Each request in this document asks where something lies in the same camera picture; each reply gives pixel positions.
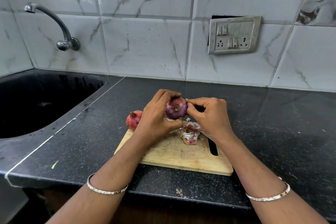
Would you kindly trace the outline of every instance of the power socket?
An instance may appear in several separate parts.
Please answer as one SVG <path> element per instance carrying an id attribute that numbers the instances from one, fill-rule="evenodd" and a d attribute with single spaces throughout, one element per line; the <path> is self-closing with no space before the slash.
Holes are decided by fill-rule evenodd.
<path id="1" fill-rule="evenodd" d="M 254 52 L 261 16 L 210 20 L 208 54 Z"/>

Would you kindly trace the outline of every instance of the wooden cutting board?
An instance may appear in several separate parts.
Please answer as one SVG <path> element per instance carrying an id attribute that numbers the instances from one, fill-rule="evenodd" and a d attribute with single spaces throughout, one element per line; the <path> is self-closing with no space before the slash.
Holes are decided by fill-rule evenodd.
<path id="1" fill-rule="evenodd" d="M 114 153 L 124 145 L 132 134 L 133 132 L 128 129 Z M 218 156 L 211 154 L 208 138 L 203 134 L 199 135 L 196 145 L 186 145 L 180 138 L 180 131 L 177 129 L 152 146 L 140 163 L 209 174 L 232 175 L 231 163 L 218 147 L 217 151 Z"/>

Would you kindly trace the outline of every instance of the wall outlet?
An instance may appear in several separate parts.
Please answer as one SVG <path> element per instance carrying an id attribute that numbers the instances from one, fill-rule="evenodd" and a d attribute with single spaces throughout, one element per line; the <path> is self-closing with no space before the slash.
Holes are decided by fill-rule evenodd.
<path id="1" fill-rule="evenodd" d="M 254 52 L 260 23 L 261 16 L 211 19 L 208 54 Z"/>

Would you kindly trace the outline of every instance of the kitchen sink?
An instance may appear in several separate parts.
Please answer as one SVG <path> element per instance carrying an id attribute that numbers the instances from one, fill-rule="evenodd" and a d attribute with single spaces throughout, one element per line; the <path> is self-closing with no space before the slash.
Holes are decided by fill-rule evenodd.
<path id="1" fill-rule="evenodd" d="M 33 73 L 0 80 L 0 138 L 37 131 L 70 111 L 100 87 L 100 78 Z"/>

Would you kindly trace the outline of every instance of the faucet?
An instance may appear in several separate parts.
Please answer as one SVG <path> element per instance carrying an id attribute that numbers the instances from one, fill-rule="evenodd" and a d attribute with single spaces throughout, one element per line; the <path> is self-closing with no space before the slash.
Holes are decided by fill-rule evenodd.
<path id="1" fill-rule="evenodd" d="M 61 51 L 67 51 L 70 48 L 74 51 L 78 51 L 81 47 L 81 44 L 79 43 L 77 38 L 71 37 L 70 32 L 68 28 L 65 26 L 64 22 L 61 21 L 61 19 L 54 14 L 51 10 L 49 10 L 47 7 L 44 7 L 43 5 L 38 5 L 35 3 L 27 3 L 24 7 L 24 10 L 28 13 L 35 14 L 37 10 L 40 10 L 41 12 L 44 12 L 45 14 L 49 15 L 51 18 L 54 19 L 54 21 L 57 22 L 57 24 L 61 27 L 64 35 L 64 40 L 58 41 L 56 43 L 56 46 Z"/>

